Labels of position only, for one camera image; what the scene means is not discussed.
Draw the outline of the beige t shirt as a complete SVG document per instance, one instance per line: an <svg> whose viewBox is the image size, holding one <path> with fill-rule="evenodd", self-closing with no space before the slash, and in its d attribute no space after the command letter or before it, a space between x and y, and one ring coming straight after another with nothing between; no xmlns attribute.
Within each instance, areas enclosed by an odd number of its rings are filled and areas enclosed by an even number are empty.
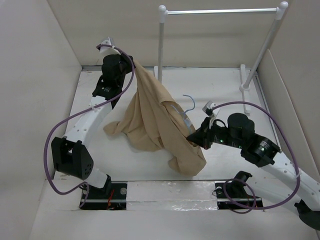
<svg viewBox="0 0 320 240"><path fill-rule="evenodd" d="M108 136L125 134L140 151L165 149L173 156L168 161L173 171L186 177L198 175L207 161L201 148L187 140L195 127L162 83L140 63L134 64L136 92L123 118L105 125L104 132Z"/></svg>

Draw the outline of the blue wire hanger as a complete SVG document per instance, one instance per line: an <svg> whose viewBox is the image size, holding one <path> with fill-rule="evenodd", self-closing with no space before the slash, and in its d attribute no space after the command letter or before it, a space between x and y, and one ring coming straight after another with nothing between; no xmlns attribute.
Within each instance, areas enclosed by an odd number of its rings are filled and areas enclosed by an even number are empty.
<svg viewBox="0 0 320 240"><path fill-rule="evenodd" d="M170 106L182 117L182 120L188 129L188 133L191 135L193 133L193 131L191 129L192 122L189 119L187 113L190 111L193 111L196 108L196 102L195 102L194 98L188 94L183 94L182 96L191 99L192 104L193 104L191 108L188 108L187 110L179 111L174 105L171 104Z"/></svg>

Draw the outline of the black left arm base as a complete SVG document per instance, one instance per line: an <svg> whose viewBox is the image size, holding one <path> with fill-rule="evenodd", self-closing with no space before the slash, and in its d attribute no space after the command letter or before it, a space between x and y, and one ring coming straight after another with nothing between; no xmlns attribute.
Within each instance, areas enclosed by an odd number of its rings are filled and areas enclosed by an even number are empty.
<svg viewBox="0 0 320 240"><path fill-rule="evenodd" d="M79 208L88 211L122 211L127 209L127 181L113 181L108 176L103 188L83 185Z"/></svg>

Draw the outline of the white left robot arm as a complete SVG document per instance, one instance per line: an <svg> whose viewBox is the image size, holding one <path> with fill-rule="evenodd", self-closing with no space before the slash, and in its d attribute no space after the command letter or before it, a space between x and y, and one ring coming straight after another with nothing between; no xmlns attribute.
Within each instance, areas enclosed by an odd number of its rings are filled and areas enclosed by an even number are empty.
<svg viewBox="0 0 320 240"><path fill-rule="evenodd" d="M105 56L101 66L102 74L92 92L88 112L82 113L63 137L55 137L51 142L54 169L85 181L103 199L112 191L111 185L107 183L109 176L95 166L88 147L102 121L115 108L123 94L126 75L134 69L131 55L121 53Z"/></svg>

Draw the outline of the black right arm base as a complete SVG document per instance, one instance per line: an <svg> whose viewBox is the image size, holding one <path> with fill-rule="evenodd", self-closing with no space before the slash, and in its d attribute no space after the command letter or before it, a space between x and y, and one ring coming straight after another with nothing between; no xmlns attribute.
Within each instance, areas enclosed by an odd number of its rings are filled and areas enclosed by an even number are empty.
<svg viewBox="0 0 320 240"><path fill-rule="evenodd" d="M226 180L218 180L214 182L215 189L213 190L212 195L216 197L218 210L231 210L238 213L240 213L239 210L243 210L244 213L247 212L248 209L233 204L228 200L223 191L223 185L225 182ZM245 190L245 185L243 183L231 180L226 183L225 188L228 195L237 203L246 205L247 207L263 207L262 199L257 196L256 202L254 203L253 196Z"/></svg>

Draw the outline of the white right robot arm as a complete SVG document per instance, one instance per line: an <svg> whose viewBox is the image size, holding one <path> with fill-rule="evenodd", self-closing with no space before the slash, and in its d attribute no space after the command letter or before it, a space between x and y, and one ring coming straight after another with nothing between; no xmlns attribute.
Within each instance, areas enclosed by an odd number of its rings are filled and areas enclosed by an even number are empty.
<svg viewBox="0 0 320 240"><path fill-rule="evenodd" d="M279 179L299 200L292 206L299 219L307 226L320 229L320 184L299 169L280 148L268 138L255 132L255 124L243 113L231 114L222 126L207 117L200 128L187 140L209 149L213 143L240 149L247 162Z"/></svg>

